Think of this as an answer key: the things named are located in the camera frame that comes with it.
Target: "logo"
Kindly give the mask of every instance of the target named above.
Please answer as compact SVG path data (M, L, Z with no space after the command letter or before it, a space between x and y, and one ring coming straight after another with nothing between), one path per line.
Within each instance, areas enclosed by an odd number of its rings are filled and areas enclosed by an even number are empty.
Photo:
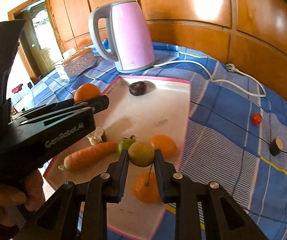
M75 125L72 129L67 130L64 133L60 133L56 138L50 140L50 141L46 141L45 142L45 147L46 148L50 148L51 146L53 146L54 144L56 144L57 142L61 141L62 139L65 139L66 137L68 137L69 135L75 133L76 131L78 131L79 129L83 128L83 122L81 122L80 124L78 124L78 128Z

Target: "green fruit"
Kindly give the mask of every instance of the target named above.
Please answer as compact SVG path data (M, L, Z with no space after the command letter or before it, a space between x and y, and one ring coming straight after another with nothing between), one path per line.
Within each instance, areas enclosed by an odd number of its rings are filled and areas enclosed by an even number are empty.
M130 138L123 138L118 144L118 154L120 156L122 150L128 150L129 147L136 142L136 137L131 136Z
M135 142L128 149L129 160L138 167L148 167L154 161L155 150L147 143Z

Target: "human hand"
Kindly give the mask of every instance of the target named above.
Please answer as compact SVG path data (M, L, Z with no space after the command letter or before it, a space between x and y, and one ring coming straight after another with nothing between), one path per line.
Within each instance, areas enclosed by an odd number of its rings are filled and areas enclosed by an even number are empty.
M0 184L0 224L7 227L14 226L3 205L19 206L24 203L28 211L34 211L45 203L45 195L42 189L43 179L38 170L26 177L24 183L27 196L15 187Z

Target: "orange carrot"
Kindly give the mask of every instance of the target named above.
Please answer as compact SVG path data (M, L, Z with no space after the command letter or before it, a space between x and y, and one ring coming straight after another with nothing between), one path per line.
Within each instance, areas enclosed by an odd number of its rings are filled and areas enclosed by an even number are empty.
M103 142L68 155L59 169L76 172L117 151L117 143Z

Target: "cherry tomato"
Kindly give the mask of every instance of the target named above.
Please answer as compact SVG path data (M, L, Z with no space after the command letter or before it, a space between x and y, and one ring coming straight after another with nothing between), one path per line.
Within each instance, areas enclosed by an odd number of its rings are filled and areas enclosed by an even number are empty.
M258 126L260 125L262 120L261 114L260 113L254 113L251 117L251 122L253 125Z

